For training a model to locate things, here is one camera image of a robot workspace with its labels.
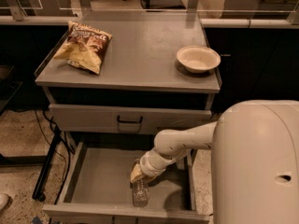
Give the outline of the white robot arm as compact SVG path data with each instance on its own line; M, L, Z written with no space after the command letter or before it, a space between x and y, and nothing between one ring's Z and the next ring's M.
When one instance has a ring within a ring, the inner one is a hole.
M188 130L162 130L131 172L151 181L211 148L214 224L299 224L299 102L250 100Z

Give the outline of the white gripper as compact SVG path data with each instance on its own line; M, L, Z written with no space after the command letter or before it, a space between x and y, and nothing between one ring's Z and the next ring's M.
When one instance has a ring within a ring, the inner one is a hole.
M130 174L130 182L135 183L142 179L146 183L153 181L158 175L165 171L166 159L155 150L147 151L140 159L140 165L137 163Z

